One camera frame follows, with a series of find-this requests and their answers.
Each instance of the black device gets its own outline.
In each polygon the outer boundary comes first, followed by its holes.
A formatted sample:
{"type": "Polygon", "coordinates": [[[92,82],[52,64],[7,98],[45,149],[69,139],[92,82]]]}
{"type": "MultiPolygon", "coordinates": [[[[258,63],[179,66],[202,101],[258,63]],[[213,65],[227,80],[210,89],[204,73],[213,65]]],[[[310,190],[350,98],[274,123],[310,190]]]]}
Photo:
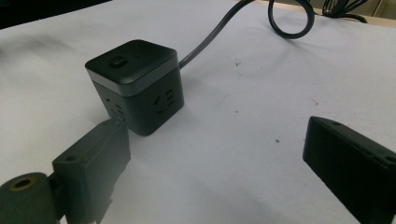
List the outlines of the black device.
{"type": "Polygon", "coordinates": [[[104,121],[52,162],[53,174],[17,176],[0,187],[1,224],[99,223],[131,159],[126,125],[104,121]]]}
{"type": "Polygon", "coordinates": [[[184,105],[174,49],[133,40],[85,67],[107,113],[125,118],[134,133],[153,133],[184,105]]]}
{"type": "Polygon", "coordinates": [[[309,120],[304,161],[363,224],[390,224],[396,213],[396,154],[330,120],[309,120]]]}

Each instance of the white surface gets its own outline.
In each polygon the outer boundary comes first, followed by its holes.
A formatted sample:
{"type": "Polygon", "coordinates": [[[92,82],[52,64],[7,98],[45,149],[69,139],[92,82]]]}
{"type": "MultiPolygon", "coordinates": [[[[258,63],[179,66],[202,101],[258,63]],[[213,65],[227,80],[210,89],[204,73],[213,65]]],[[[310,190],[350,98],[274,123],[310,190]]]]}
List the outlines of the white surface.
{"type": "MultiPolygon", "coordinates": [[[[85,62],[137,38],[182,59],[233,4],[115,0],[0,30],[0,183],[49,175],[108,119],[85,62]]],[[[242,9],[182,70],[185,106],[149,137],[130,133],[103,223],[358,223],[303,162],[306,126],[335,119],[396,149],[396,29],[316,17],[289,41],[266,11],[242,9]]]]}

